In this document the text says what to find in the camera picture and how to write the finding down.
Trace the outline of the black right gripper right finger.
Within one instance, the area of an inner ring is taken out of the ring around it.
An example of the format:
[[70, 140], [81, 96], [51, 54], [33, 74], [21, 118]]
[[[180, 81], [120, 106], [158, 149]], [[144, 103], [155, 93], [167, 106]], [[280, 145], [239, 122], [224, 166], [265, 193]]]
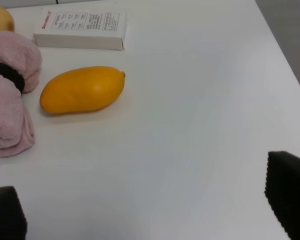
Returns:
[[300, 240], [300, 158], [286, 151], [270, 151], [264, 194], [278, 222], [291, 240]]

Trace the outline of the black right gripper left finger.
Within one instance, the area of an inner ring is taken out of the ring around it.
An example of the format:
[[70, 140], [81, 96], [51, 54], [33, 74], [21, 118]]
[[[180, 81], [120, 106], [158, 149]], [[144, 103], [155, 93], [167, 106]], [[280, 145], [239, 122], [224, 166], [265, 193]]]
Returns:
[[0, 187], [0, 240], [25, 240], [28, 222], [16, 189]]

